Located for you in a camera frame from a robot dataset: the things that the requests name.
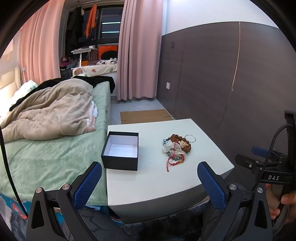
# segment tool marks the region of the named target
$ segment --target wall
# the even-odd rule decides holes
[[[7,112],[5,102],[20,88],[19,30],[0,58],[0,116]]]
[[[235,165],[227,181],[249,189],[254,175],[235,156],[261,160],[251,148],[268,149],[284,110],[296,110],[295,66],[296,53],[278,28],[197,25],[162,36],[157,99],[174,118],[191,118]],[[286,131],[274,149],[287,153]]]
[[[252,22],[277,27],[249,0],[164,0],[162,35],[216,22]]]

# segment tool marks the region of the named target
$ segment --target orange box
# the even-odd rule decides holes
[[[88,66],[89,65],[89,61],[85,60],[85,61],[81,61],[81,66]]]

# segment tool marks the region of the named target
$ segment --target black blanket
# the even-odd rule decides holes
[[[97,84],[108,81],[110,84],[110,92],[113,93],[115,89],[115,83],[112,77],[109,76],[94,76],[94,77],[86,77],[86,76],[75,76],[76,79],[81,79],[84,80],[85,82],[89,83],[92,85],[92,87],[96,87]],[[15,107],[17,107],[20,103],[22,103],[25,99],[27,99],[30,95],[35,93],[36,91],[43,90],[48,87],[53,87],[57,85],[58,83],[68,80],[69,78],[56,78],[52,80],[47,80],[38,85],[36,89],[31,90],[26,96],[20,98],[17,100],[17,102],[10,107],[9,111],[12,111]]]

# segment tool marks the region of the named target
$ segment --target floor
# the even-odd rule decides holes
[[[111,101],[111,125],[120,125],[120,112],[137,110],[164,109],[157,99],[133,99],[127,101]]]

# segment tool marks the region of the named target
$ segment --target red string bracelet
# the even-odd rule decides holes
[[[172,155],[168,158],[168,160],[167,160],[167,164],[166,164],[166,166],[167,166],[167,172],[169,171],[169,170],[168,170],[168,165],[169,165],[169,164],[170,164],[171,166],[175,166],[175,165],[178,165],[179,163],[183,163],[184,160],[185,160],[184,155],[183,155],[183,154],[180,154],[180,156],[181,156],[181,158],[182,158],[181,161],[177,161],[177,162],[174,162],[174,163],[170,163],[170,162],[169,162],[170,159],[172,159],[172,158],[175,156],[175,145],[176,145],[176,142],[174,142],[174,152],[173,152],[173,154],[172,154]]]

